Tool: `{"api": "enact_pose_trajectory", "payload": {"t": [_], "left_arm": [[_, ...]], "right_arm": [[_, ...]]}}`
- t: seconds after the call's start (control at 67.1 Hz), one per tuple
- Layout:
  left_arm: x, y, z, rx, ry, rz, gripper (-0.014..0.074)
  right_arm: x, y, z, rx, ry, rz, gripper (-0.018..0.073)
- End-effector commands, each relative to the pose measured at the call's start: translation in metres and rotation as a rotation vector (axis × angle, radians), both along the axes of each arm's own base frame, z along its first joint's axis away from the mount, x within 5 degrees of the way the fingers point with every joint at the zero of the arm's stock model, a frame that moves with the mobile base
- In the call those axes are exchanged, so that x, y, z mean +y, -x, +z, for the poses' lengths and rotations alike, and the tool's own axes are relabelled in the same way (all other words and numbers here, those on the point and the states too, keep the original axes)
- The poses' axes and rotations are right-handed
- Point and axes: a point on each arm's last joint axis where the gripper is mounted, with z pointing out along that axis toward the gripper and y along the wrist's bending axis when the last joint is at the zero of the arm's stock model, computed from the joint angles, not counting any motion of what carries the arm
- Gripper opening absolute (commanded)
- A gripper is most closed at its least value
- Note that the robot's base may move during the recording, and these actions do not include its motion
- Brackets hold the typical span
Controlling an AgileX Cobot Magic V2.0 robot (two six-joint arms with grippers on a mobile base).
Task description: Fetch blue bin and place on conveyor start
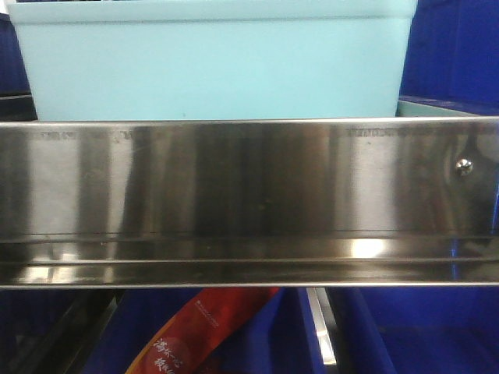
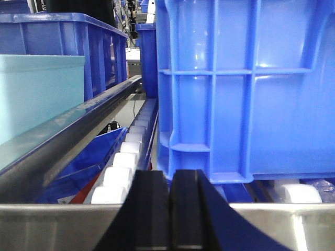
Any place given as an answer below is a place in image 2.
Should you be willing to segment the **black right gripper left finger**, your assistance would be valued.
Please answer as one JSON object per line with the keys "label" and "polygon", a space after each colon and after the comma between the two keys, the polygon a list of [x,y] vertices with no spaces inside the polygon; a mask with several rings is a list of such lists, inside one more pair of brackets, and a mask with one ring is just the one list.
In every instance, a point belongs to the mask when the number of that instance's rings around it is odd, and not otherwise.
{"label": "black right gripper left finger", "polygon": [[169,194],[162,171],[138,170],[95,250],[168,250]]}

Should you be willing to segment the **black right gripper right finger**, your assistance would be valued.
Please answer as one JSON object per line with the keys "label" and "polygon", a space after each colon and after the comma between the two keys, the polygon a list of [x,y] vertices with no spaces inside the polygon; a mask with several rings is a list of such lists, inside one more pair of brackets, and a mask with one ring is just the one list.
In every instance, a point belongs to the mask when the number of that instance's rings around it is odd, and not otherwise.
{"label": "black right gripper right finger", "polygon": [[201,170],[177,170],[170,190],[172,250],[287,250],[235,211]]}

